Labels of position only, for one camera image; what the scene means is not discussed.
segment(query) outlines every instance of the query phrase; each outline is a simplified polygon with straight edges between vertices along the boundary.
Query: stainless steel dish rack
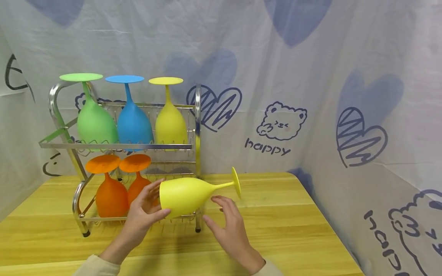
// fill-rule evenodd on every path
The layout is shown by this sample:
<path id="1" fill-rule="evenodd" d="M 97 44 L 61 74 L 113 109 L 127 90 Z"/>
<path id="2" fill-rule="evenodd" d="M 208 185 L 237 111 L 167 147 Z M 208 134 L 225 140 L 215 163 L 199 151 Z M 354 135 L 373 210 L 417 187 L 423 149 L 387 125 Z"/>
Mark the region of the stainless steel dish rack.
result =
<path id="1" fill-rule="evenodd" d="M 73 130 L 77 122 L 77 118 L 65 123 L 60 110 L 57 105 L 57 97 L 59 92 L 66 87 L 74 85 L 74 82 L 61 82 L 56 84 L 49 91 L 49 112 L 55 124 L 56 131 L 48 135 L 39 142 L 42 148 L 65 149 L 72 161 L 72 164 L 80 178 L 80 183 L 74 192 L 72 200 L 72 212 L 74 218 L 80 228 L 84 237 L 90 235 L 90 222 L 100 223 L 109 221 L 124 221 L 126 217 L 101 218 L 97 214 L 90 214 L 90 210 L 95 202 L 95 196 L 84 208 L 80 209 L 80 198 L 86 185 L 93 179 L 94 174 L 86 172 L 82 156 L 88 156 L 91 149 L 100 148 L 101 152 L 105 154 L 121 154 L 121 152 L 128 153 L 131 149 L 139 150 L 138 152 L 149 152 L 152 157 L 152 163 L 148 168 L 148 172 L 144 173 L 150 178 L 158 179 L 160 176 L 166 179 L 173 179 L 177 177 L 196 177 L 201 178 L 201 159 L 200 159 L 200 131 L 201 131 L 201 85 L 197 84 L 195 89 L 195 105 L 175 105 L 181 112 L 184 119 L 187 121 L 188 144 L 85 144 L 81 141 L 72 139 L 69 132 Z M 124 107 L 124 102 L 100 102 L 97 101 L 98 95 L 93 85 L 87 83 L 91 91 L 92 98 L 105 108 L 117 121 L 119 112 Z M 152 130 L 155 134 L 155 120 L 156 116 L 164 104 L 145 104 L 137 103 L 137 105 L 148 115 Z M 167 172 L 166 169 L 172 168 L 172 171 Z M 118 180 L 122 180 L 122 175 L 119 169 L 112 172 L 116 174 Z M 194 221 L 195 231 L 201 231 L 201 211 L 195 210 L 192 214 L 179 217 L 181 219 L 188 219 Z"/>

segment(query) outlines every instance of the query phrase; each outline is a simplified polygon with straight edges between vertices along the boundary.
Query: sleeve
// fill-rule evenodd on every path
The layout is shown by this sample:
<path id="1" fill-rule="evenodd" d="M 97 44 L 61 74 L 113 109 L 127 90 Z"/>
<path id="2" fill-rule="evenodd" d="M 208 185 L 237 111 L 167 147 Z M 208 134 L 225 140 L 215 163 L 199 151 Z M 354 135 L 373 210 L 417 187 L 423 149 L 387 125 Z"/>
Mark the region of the sleeve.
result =
<path id="1" fill-rule="evenodd" d="M 276 268 L 276 266 L 266 260 L 266 265 L 257 273 L 252 276 L 283 276 L 282 272 Z"/>
<path id="2" fill-rule="evenodd" d="M 92 255 L 75 271 L 73 276 L 117 276 L 119 272 L 119 265 Z"/>

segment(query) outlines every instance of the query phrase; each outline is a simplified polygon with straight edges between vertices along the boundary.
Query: bear drawing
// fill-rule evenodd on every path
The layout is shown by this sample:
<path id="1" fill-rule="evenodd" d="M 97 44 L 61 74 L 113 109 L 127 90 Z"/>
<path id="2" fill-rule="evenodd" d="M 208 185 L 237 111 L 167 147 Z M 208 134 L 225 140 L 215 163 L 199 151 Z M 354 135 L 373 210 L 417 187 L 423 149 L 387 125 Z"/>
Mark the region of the bear drawing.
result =
<path id="1" fill-rule="evenodd" d="M 442 193 L 424 190 L 400 209 L 391 209 L 389 218 L 400 242 L 413 257 L 424 276 L 442 271 Z"/>
<path id="2" fill-rule="evenodd" d="M 263 121 L 256 132 L 269 139 L 290 140 L 298 135 L 306 119 L 306 109 L 295 109 L 280 102 L 274 102 L 267 107 Z"/>

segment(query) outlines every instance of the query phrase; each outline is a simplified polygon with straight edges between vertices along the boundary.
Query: plastic wine glass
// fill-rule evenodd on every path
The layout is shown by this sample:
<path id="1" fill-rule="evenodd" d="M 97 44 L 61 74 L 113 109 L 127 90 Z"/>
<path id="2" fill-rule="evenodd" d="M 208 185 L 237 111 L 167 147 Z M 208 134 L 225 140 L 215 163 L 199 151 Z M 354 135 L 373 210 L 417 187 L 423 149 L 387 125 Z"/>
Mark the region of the plastic wine glass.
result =
<path id="1" fill-rule="evenodd" d="M 102 218 L 122 217 L 129 211 L 126 187 L 109 175 L 120 162 L 116 155 L 101 155 L 86 163 L 86 170 L 90 173 L 104 174 L 104 181 L 95 195 L 98 215 Z"/>
<path id="2" fill-rule="evenodd" d="M 160 184 L 160 204 L 162 209 L 170 209 L 166 218 L 188 215 L 198 209 L 209 199 L 215 190 L 235 186 L 241 198 L 241 187 L 235 168 L 232 167 L 233 181 L 225 184 L 212 185 L 198 178 L 177 178 Z"/>
<path id="3" fill-rule="evenodd" d="M 181 112 L 170 100 L 169 85 L 179 84 L 183 79 L 159 77 L 150 79 L 151 84 L 166 86 L 166 103 L 155 122 L 155 141 L 157 144 L 187 144 L 187 127 Z"/>
<path id="4" fill-rule="evenodd" d="M 103 78 L 95 73 L 73 73 L 61 75 L 60 79 L 69 82 L 81 82 L 86 103 L 78 114 L 77 128 L 82 142 L 87 144 L 113 144 L 118 140 L 117 125 L 111 115 L 99 106 L 91 97 L 86 82 Z"/>
<path id="5" fill-rule="evenodd" d="M 136 173 L 137 177 L 132 182 L 128 190 L 129 205 L 137 198 L 141 190 L 149 185 L 151 182 L 141 176 L 141 171 L 145 170 L 150 165 L 151 159 L 144 154 L 131 155 L 123 159 L 120 163 L 120 169 L 127 173 Z M 158 205 L 158 200 L 153 202 L 153 205 Z"/>
<path id="6" fill-rule="evenodd" d="M 110 83 L 123 83 L 126 89 L 127 102 L 118 117 L 118 139 L 122 144 L 150 144 L 153 143 L 152 125 L 149 118 L 132 100 L 129 83 L 143 81 L 141 76 L 120 75 L 110 76 L 106 81 Z"/>

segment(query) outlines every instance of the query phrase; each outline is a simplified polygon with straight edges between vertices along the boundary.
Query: wooden table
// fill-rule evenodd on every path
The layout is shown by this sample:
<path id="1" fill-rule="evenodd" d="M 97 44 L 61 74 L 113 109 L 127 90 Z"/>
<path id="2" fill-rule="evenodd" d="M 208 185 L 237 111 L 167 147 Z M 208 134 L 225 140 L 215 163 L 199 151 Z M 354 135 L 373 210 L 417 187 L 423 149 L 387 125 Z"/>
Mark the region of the wooden table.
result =
<path id="1" fill-rule="evenodd" d="M 212 184 L 231 181 L 213 174 Z M 300 182 L 288 173 L 241 174 L 243 200 L 233 198 L 244 217 L 251 244 L 287 276 L 363 276 Z M 84 206 L 100 179 L 85 189 Z M 71 212 L 76 177 L 53 178 L 0 223 L 0 275 L 71 275 L 91 254 L 99 254 L 121 229 L 119 223 L 94 225 L 83 238 Z M 206 214 L 223 224 L 223 214 L 208 202 Z M 212 233 L 197 234 L 189 221 L 155 224 L 124 261 L 120 275 L 246 275 L 230 260 Z"/>

